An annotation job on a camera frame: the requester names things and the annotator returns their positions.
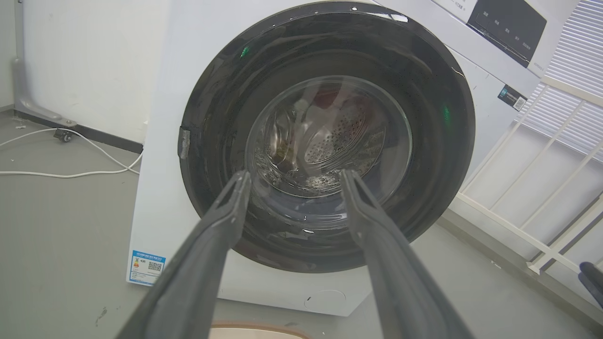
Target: power cord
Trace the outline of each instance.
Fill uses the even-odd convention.
[[[97,146],[96,144],[94,144],[92,141],[88,140],[88,138],[86,138],[85,136],[79,134],[78,132],[76,132],[74,130],[70,130],[70,129],[66,129],[66,128],[47,128],[45,130],[39,130],[39,131],[34,131],[34,132],[31,132],[31,133],[27,133],[25,135],[18,136],[18,137],[14,138],[14,139],[10,139],[9,141],[5,141],[5,142],[1,143],[0,147],[8,144],[9,142],[13,142],[15,140],[19,140],[19,139],[24,138],[26,136],[34,135],[36,133],[41,133],[41,132],[46,132],[46,131],[56,131],[56,130],[69,131],[69,132],[71,132],[71,133],[73,133],[75,135],[79,135],[80,137],[82,137],[82,139],[84,139],[85,141],[88,141],[92,146],[98,148],[107,157],[109,157],[109,159],[113,160],[114,162],[116,162],[120,166],[124,167],[124,169],[120,169],[119,171],[85,172],[85,173],[71,174],[71,175],[66,175],[66,176],[63,176],[63,175],[60,175],[60,174],[38,173],[38,172],[23,172],[23,171],[0,171],[0,175],[21,174],[21,175],[26,175],[26,176],[42,176],[42,177],[69,179],[69,178],[77,178],[77,177],[83,177],[83,176],[90,176],[92,174],[116,174],[116,173],[123,173],[123,172],[126,172],[126,171],[130,171],[130,172],[133,172],[133,173],[136,173],[136,174],[140,174],[138,171],[133,170],[132,167],[134,167],[140,161],[140,159],[142,157],[142,153],[140,155],[138,155],[138,158],[136,158],[136,160],[134,160],[134,162],[130,166],[126,166],[123,163],[120,163],[114,157],[110,156],[107,152],[105,152],[102,148],[100,148],[99,146]]]

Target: qr code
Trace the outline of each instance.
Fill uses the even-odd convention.
[[[516,109],[517,111],[522,110],[523,105],[525,105],[526,100],[522,97],[519,97],[519,99],[517,99],[517,101],[515,102],[515,105],[513,105],[513,108]]]
[[[161,264],[158,264],[156,262],[149,262],[149,270],[153,270],[153,271],[161,271]]]

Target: sticker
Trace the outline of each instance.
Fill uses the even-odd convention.
[[[478,0],[434,0],[434,2],[466,24]]]
[[[518,91],[511,88],[509,85],[505,85],[498,95],[498,98],[506,102],[518,112],[522,110],[523,105],[525,105],[527,101],[525,97],[523,97]]]
[[[165,266],[165,258],[139,251],[132,251],[130,281],[153,286]]]

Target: metal stand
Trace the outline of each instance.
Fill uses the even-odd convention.
[[[42,118],[65,127],[76,126],[75,121],[66,119],[61,114],[55,113],[36,104],[31,98],[27,77],[25,73],[24,49],[24,19],[22,0],[14,0],[14,22],[17,43],[17,58],[13,61],[13,93],[14,109],[29,115]]]
[[[119,339],[209,335],[226,252],[241,238],[251,188],[236,173],[180,247]],[[473,336],[357,173],[341,173],[352,237],[363,249],[384,338]]]

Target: washing machine panel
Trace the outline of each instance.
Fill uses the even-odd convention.
[[[164,267],[199,219],[183,181],[178,145],[182,146],[183,112],[200,75],[229,42],[249,27],[305,3],[302,0],[172,1],[139,177],[127,281],[152,285],[156,273],[134,270],[133,258],[146,256]],[[538,77],[432,1],[409,0],[388,5],[403,14],[386,16],[388,20],[412,18],[435,33],[448,46],[469,84],[477,128],[471,171],[517,113],[497,94],[507,84],[529,95]],[[375,11],[374,15],[384,14]],[[219,297],[349,315],[370,290],[365,267],[331,273],[297,273],[278,270],[230,251]]]

